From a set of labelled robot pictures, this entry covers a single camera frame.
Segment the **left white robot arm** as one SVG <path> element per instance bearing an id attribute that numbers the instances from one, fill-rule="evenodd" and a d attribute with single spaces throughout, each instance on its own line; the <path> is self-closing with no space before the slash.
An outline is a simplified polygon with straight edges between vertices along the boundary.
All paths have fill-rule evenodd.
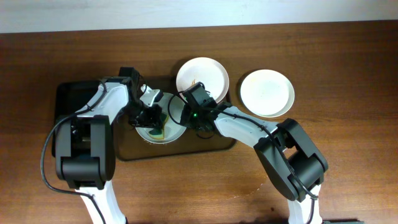
<path id="1" fill-rule="evenodd" d="M 68 184 L 65 194 L 83 199 L 93 223 L 127 223 L 113 190 L 116 168 L 113 122 L 126 114 L 131 126 L 161 128 L 161 90 L 139 83 L 133 67 L 122 67 L 116 77 L 102 78 L 95 94 L 52 129 L 55 170 Z"/>

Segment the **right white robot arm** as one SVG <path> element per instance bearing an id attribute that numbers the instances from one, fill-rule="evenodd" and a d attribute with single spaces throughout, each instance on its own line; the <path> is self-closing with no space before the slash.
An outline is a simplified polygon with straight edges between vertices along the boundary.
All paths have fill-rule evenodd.
<path id="1" fill-rule="evenodd" d="M 294 120 L 265 121 L 228 102 L 217 103 L 198 82 L 182 91 L 180 124 L 235 139 L 255 150 L 269 180 L 287 199 L 289 223 L 323 223 L 319 197 L 328 163 Z"/>

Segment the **white plate top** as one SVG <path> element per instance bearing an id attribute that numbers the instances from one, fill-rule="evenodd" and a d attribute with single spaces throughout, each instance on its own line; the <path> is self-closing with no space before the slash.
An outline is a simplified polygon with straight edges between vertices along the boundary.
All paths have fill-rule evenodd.
<path id="1" fill-rule="evenodd" d="M 177 73 L 176 87 L 184 91 L 202 82 L 217 103 L 221 102 L 229 89 L 229 76 L 222 64 L 208 57 L 197 57 L 185 62 Z"/>

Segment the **white plate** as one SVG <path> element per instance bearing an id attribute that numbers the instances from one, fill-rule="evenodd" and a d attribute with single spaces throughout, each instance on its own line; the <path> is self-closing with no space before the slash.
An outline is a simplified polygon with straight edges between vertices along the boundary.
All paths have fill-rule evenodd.
<path id="1" fill-rule="evenodd" d="M 243 105 L 255 115 L 275 118 L 286 114 L 295 101 L 291 81 L 275 70 L 256 70 L 242 81 L 240 98 Z"/>
<path id="2" fill-rule="evenodd" d="M 177 73 L 176 87 L 184 91 L 202 82 L 217 103 L 221 102 L 229 89 L 229 76 L 222 64 L 208 57 L 197 57 L 185 62 Z"/>

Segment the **green yellow sponge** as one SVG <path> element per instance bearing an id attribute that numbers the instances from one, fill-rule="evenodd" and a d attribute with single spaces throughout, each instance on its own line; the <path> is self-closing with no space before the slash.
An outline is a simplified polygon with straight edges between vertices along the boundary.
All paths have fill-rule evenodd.
<path id="1" fill-rule="evenodd" d="M 162 113 L 160 115 L 160 126 L 157 128 L 154 128 L 152 130 L 150 130 L 148 132 L 148 135 L 152 138 L 152 139 L 156 139 L 156 140 L 163 140 L 165 138 L 165 124 L 168 121 L 169 116 L 165 113 Z"/>

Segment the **pale blue plate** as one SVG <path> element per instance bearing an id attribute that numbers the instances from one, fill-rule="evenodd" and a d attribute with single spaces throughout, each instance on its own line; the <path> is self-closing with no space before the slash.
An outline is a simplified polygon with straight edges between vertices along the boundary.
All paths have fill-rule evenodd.
<path id="1" fill-rule="evenodd" d="M 177 122 L 175 123 L 170 117 L 168 117 L 167 122 L 164 125 L 163 135 L 151 136 L 149 133 L 152 128 L 136 128 L 137 133 L 146 141 L 154 144 L 166 144 L 177 140 L 186 130 L 186 127 L 179 125 L 181 114 L 185 103 L 179 98 L 174 97 L 172 101 L 169 101 L 173 97 L 171 93 L 164 93 L 163 97 L 159 102 L 155 102 L 162 108 L 162 112 L 166 115 L 172 115 L 173 119 Z"/>

